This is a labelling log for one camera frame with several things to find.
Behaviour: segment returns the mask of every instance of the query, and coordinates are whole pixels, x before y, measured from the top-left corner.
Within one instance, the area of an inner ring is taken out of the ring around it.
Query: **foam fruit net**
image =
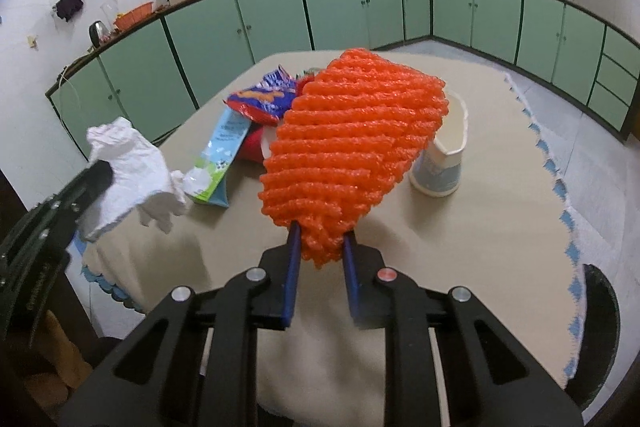
[[[302,228],[302,257],[342,256],[342,236],[409,170],[448,113],[444,82],[363,49],[345,51],[284,115],[260,177],[262,213]]]

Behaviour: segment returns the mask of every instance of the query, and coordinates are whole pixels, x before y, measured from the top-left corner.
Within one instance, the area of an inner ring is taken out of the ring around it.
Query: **crumpled white tissue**
[[[160,230],[169,233],[171,215],[180,216],[186,209],[182,173],[169,172],[159,149],[126,118],[89,128],[86,140],[91,145],[89,163],[107,161],[113,183],[79,219],[81,239],[96,241],[136,207],[142,225],[155,220]]]

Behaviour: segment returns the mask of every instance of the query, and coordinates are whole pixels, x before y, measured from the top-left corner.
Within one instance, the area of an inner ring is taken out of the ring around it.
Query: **table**
[[[183,172],[222,114],[232,90],[282,64],[296,73],[324,67],[339,52],[272,55],[210,100],[162,145],[170,169]],[[428,198],[407,176],[361,219],[361,243],[427,288],[466,285],[542,363],[559,385],[579,345],[575,294],[577,260],[565,251],[571,233],[560,219],[564,202],[556,178],[543,168],[539,137],[503,73],[456,60],[381,53],[447,82],[469,111],[462,184],[447,198]],[[142,227],[136,212],[87,250],[93,273],[116,283],[145,310],[172,288],[200,292],[222,286],[255,266],[287,231],[260,213],[262,166],[237,162],[228,174],[230,208],[193,204],[169,235]],[[303,263],[292,325],[258,334],[258,400],[267,409],[310,425],[382,425],[383,331],[359,331],[348,313],[342,266]]]

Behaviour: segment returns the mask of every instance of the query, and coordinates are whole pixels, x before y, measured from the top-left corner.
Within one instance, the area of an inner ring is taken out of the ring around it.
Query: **tiled floor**
[[[441,44],[420,42],[398,51],[437,55],[507,69],[484,58]],[[542,125],[542,134],[564,175],[578,227],[584,263],[598,266],[611,281],[620,304],[620,349],[611,374],[585,420],[604,404],[640,349],[640,142],[618,142],[587,115],[549,90],[509,71]],[[97,283],[80,274],[78,252],[67,274],[98,333],[123,337],[142,320]]]

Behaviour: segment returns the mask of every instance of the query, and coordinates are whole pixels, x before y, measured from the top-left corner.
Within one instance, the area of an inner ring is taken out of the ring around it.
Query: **green kitchen cabinet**
[[[433,0],[433,34],[471,45],[473,0]]]
[[[282,52],[311,51],[302,0],[238,0],[255,62]]]
[[[626,105],[631,105],[636,93],[638,80],[623,70],[613,60],[606,55],[602,55],[600,69],[598,70],[597,83],[606,87],[613,94],[622,100]]]
[[[87,157],[91,146],[86,140],[86,130],[111,123],[119,116],[126,117],[99,61],[95,58],[89,62],[51,95],[61,120]]]
[[[573,6],[564,7],[553,84],[584,105],[595,80],[604,29],[603,22]]]
[[[604,54],[625,68],[632,76],[640,76],[640,49],[613,28],[607,27]]]
[[[404,39],[402,0],[365,0],[369,48],[379,48]]]
[[[564,3],[524,0],[517,66],[551,82],[554,74]]]
[[[131,123],[149,141],[195,112],[160,20],[116,42],[100,59]]]
[[[622,129],[629,108],[608,90],[596,83],[593,86],[589,108],[599,114],[617,130]]]
[[[201,0],[166,24],[200,106],[254,64],[236,0]]]
[[[366,0],[306,0],[316,50],[368,48]]]
[[[431,33],[431,0],[403,0],[404,37],[417,39]]]
[[[513,64],[521,7],[522,0],[474,0],[471,46]]]

